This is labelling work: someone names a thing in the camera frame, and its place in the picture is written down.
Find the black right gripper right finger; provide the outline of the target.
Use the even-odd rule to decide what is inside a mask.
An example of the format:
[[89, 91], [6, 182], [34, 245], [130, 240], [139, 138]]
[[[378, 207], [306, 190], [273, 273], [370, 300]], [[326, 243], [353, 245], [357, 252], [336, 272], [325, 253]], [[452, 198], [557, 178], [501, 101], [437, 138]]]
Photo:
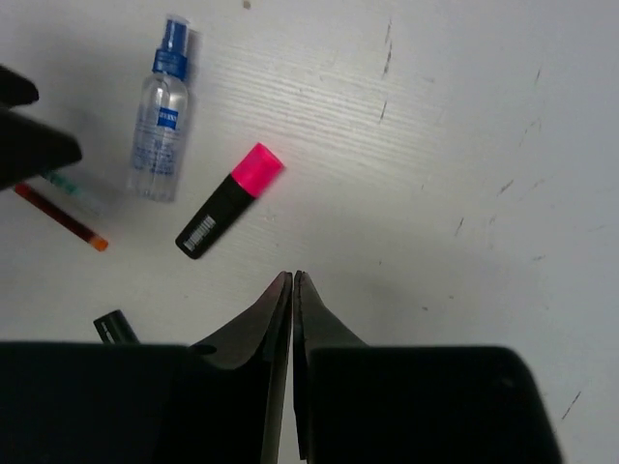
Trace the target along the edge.
[[535, 380], [500, 346], [366, 344], [298, 272], [293, 392], [308, 463], [558, 463]]

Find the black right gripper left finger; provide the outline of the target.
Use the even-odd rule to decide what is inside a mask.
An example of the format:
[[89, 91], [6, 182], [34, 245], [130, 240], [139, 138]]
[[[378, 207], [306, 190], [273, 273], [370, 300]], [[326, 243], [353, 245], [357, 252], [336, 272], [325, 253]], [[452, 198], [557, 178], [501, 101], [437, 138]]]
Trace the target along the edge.
[[191, 346], [5, 342], [5, 463], [274, 463], [292, 276]]

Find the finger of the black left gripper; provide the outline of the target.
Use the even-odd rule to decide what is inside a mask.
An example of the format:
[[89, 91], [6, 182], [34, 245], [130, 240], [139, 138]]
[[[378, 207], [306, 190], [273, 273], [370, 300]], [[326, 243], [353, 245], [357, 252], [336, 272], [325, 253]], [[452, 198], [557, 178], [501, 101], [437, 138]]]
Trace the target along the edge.
[[82, 160], [75, 137], [15, 111], [38, 100], [31, 80], [1, 68], [1, 189]]

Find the clear spray bottle blue cap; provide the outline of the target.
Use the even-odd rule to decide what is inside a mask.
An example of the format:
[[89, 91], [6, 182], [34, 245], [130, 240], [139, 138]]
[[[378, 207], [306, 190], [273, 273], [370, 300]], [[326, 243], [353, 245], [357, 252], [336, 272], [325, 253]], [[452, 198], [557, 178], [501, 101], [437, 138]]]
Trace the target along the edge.
[[174, 200], [186, 146], [189, 39], [189, 22], [170, 14], [136, 114], [128, 189], [157, 202]]

